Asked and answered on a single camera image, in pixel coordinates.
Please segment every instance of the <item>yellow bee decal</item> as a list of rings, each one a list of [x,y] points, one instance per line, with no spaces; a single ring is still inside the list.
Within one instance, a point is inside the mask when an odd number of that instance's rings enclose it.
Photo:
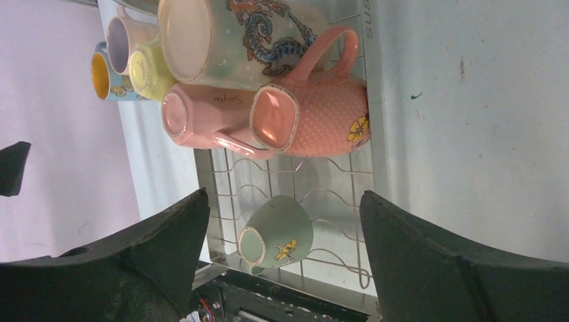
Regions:
[[[111,86],[111,93],[118,97],[125,97],[129,92],[134,92],[134,87],[130,82],[130,78],[126,75],[123,75],[122,86]]]
[[[278,254],[273,257],[274,260],[282,260],[285,258],[291,258],[291,254],[295,251],[297,247],[297,240],[293,238],[290,243],[285,244],[284,246],[276,245],[278,249]]]

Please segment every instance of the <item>green mark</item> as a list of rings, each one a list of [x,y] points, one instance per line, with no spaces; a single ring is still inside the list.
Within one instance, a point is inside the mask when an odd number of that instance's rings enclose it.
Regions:
[[[411,99],[418,99],[422,94],[423,92],[420,92],[417,96],[411,95]]]

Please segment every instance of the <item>red wire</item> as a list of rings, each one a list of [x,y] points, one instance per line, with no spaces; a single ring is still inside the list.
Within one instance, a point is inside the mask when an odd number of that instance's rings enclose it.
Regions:
[[[209,318],[213,321],[213,314],[211,314],[211,310],[209,309],[209,307],[207,306],[207,304],[205,303],[204,299],[199,299],[199,301],[201,302],[201,304],[203,305],[203,307],[205,307],[205,310],[207,311],[207,314],[209,314]]]

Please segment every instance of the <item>dish rack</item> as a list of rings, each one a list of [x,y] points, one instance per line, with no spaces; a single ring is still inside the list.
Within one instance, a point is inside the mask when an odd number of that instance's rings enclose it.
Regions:
[[[366,79],[370,67],[364,53],[375,46],[369,42],[372,38],[365,35],[371,22],[367,17],[369,0],[333,0],[335,5],[330,5],[330,0],[304,2],[322,10],[331,24],[348,25],[360,34],[360,52],[352,74]],[[342,40],[334,44],[332,64],[338,60],[342,46]],[[373,123],[374,114],[380,115],[381,108],[378,101],[369,101]],[[373,127],[372,133],[382,130],[381,126]],[[302,262],[267,269],[260,277],[349,309],[380,316],[358,206],[363,192],[376,190],[377,186],[372,144],[334,158],[278,155],[271,160],[251,160],[216,149],[195,150],[195,159],[199,183],[210,196],[207,243],[213,263],[244,270],[244,262],[237,253],[239,232],[269,198],[288,195],[300,202],[313,221],[313,247]]]

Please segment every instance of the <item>blue mug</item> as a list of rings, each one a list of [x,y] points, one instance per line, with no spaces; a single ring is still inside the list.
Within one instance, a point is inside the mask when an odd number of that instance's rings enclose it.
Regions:
[[[110,101],[143,101],[147,98],[134,91],[128,75],[119,75],[112,68],[107,42],[99,42],[91,59],[91,80],[98,98]]]

